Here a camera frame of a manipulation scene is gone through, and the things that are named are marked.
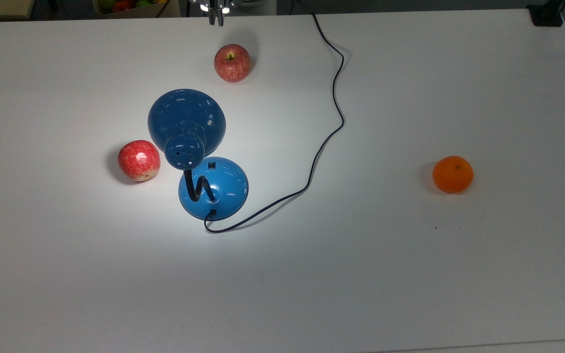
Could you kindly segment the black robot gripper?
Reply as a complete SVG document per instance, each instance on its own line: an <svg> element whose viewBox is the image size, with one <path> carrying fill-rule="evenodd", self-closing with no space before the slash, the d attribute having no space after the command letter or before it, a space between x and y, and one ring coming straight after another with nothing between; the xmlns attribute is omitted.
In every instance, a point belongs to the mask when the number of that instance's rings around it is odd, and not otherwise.
<svg viewBox="0 0 565 353"><path fill-rule="evenodd" d="M200 11L208 13L209 23L213 26L216 22L218 26L224 26L225 14L229 14L232 9L237 7L236 0L189 0L191 6L198 7Z"/></svg>

